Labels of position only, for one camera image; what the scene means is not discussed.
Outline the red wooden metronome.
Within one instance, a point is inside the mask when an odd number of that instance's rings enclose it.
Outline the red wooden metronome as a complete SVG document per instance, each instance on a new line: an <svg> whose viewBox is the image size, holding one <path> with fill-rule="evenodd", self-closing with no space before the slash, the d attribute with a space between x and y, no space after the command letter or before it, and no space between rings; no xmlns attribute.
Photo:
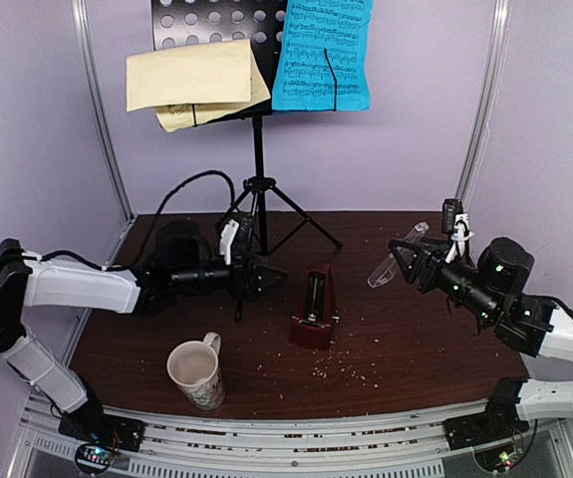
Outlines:
<svg viewBox="0 0 573 478"><path fill-rule="evenodd" d="M303 301L291 320L289 343L307 350L328 351L339 321L330 265L311 267L305 285Z"/></svg>

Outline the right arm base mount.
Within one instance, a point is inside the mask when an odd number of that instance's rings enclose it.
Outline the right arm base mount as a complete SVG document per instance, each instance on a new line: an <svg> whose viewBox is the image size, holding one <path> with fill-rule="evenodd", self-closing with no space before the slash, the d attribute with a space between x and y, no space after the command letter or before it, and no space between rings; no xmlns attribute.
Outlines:
<svg viewBox="0 0 573 478"><path fill-rule="evenodd" d="M442 426L451 451L471 448L475 464L498 475L511 471L529 454L538 424L528 443L524 433L529 423L511 412L485 410L449 418Z"/></svg>

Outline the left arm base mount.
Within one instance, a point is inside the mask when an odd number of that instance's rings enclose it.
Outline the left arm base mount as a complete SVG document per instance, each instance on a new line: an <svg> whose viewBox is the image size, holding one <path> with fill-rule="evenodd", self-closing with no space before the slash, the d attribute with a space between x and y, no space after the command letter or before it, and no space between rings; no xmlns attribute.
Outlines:
<svg viewBox="0 0 573 478"><path fill-rule="evenodd" d="M103 413L100 420L80 421L62 412L58 432L80 441L74 452L74 464L84 474L97 476L110 470L124 452L138 452L145 424L141 420Z"/></svg>

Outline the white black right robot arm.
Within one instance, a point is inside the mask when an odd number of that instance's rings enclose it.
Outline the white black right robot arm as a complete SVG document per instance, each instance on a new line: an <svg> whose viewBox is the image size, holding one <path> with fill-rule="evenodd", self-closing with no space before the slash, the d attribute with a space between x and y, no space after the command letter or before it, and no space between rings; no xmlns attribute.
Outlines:
<svg viewBox="0 0 573 478"><path fill-rule="evenodd" d="M534 258L507 237L493 239L476 265L449 260L442 241L392 239L390 252L409 284L421 293L445 293L471 312L479 330L490 329L510 349L530 357L573 362L573 310L562 300L524 293ZM484 438L500 438L515 422L573 418L573 380L504 378L494 388L477 428Z"/></svg>

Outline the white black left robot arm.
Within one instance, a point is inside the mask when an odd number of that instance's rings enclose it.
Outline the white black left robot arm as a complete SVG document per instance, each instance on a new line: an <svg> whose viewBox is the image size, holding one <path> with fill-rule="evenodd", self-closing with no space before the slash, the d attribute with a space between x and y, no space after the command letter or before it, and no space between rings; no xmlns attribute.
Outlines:
<svg viewBox="0 0 573 478"><path fill-rule="evenodd" d="M192 220L159 228L152 253L140 266L101 266L70 251L32 254L16 239L0 243L0 359L61 410L90 442L110 434L110 420L91 387L53 357L28 327L22 311L64 306L153 316L183 297L226 290L239 305L286 278L251 250L253 221L229 220L215 248Z"/></svg>

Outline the clear plastic metronome cover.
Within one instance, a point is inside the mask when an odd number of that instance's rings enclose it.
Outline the clear plastic metronome cover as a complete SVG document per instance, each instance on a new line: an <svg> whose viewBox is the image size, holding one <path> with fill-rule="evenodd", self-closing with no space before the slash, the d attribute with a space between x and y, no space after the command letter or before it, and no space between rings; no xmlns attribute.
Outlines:
<svg viewBox="0 0 573 478"><path fill-rule="evenodd" d="M429 225L422 221L417 223L410 232L404 237L404 242L417 243L421 241L429 231ZM411 263L414 258L414 252L407 248L397 248L399 254L407 263ZM368 285L375 289L386 285L391 282L399 273L401 269L394 254L390 252L388 256L380 263L375 271L368 277Z"/></svg>

